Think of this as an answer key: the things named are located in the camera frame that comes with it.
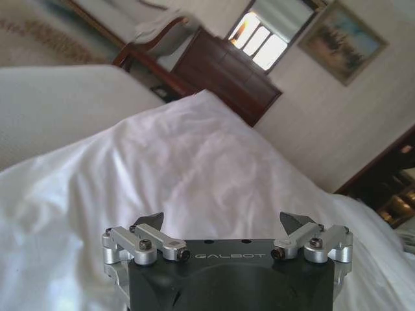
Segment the white wall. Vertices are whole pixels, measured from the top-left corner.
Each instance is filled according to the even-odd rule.
[[[224,36],[249,0],[155,0],[194,12]],[[255,127],[292,164],[334,191],[415,122],[415,25],[393,1],[343,0],[390,45],[348,87],[296,46],[270,78],[283,95]]]
[[[185,9],[199,17],[212,33],[224,37],[250,0],[151,0],[151,2]]]

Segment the white bedsheet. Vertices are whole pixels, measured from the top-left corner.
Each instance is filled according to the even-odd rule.
[[[0,171],[163,104],[114,66],[0,69]]]
[[[335,310],[413,310],[415,273],[369,208],[311,183],[204,91],[0,174],[2,310],[121,310],[101,234],[165,213],[177,238],[283,236],[280,211],[355,234]]]

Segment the window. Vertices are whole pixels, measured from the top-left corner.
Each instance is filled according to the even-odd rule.
[[[325,0],[251,0],[227,38],[269,72],[326,6]]]
[[[244,15],[229,40],[264,70],[270,69],[288,46],[254,12]]]

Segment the painting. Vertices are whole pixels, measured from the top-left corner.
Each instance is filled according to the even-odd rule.
[[[387,43],[350,9],[335,1],[322,12],[299,46],[347,86]]]

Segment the wooden dresser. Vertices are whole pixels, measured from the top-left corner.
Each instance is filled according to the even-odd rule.
[[[243,52],[204,29],[195,34],[172,72],[198,91],[214,92],[250,126],[281,95]]]

